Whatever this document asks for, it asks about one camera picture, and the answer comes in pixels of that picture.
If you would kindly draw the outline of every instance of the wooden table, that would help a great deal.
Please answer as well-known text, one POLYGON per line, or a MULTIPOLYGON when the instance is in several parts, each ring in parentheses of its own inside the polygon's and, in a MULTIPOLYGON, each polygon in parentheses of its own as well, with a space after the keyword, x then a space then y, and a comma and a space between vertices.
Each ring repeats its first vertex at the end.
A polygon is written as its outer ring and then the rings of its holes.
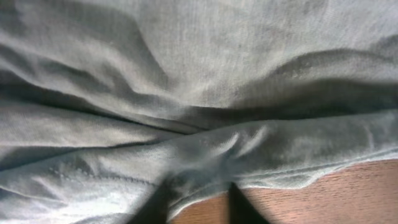
MULTIPOLYGON (((368 162, 300 190, 244 190, 275 224, 398 223, 398 160, 368 162)), ((173 224, 228 223, 226 195, 186 208, 173 224)))

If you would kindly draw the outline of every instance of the wrinkled cloth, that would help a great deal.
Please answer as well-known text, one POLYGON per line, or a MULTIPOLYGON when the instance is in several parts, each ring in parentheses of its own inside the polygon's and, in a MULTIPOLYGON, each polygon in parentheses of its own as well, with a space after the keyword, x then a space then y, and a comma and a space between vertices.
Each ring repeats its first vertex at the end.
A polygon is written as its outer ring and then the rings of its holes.
POLYGON ((170 218, 398 158, 396 0, 0 1, 0 223, 170 218))

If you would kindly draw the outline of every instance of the gray cloth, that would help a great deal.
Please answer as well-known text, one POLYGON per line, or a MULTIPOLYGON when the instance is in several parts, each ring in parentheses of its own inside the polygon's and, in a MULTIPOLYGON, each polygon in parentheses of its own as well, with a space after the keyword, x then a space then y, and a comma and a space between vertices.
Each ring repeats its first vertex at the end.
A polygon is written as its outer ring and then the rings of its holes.
POLYGON ((0 1, 0 223, 398 158, 397 23, 396 0, 0 1))

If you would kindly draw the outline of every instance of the wooden surface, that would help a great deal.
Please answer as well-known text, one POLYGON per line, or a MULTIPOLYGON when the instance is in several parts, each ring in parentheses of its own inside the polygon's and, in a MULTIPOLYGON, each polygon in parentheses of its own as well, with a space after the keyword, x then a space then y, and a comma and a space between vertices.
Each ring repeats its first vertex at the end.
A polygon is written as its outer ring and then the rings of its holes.
MULTIPOLYGON (((349 167, 300 190, 244 193, 275 224, 398 224, 398 160, 349 167)), ((228 223, 226 200, 222 195, 194 204, 173 224, 228 223)))

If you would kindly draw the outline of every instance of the wood grain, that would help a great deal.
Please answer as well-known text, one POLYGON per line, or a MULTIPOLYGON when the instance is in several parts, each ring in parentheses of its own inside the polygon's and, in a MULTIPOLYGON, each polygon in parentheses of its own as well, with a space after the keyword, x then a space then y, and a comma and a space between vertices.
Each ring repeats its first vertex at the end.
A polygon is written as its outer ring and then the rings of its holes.
MULTIPOLYGON (((398 223, 398 160, 369 162, 300 190, 244 191, 272 223, 398 223)), ((226 195, 194 204, 173 224, 228 223, 226 195)))

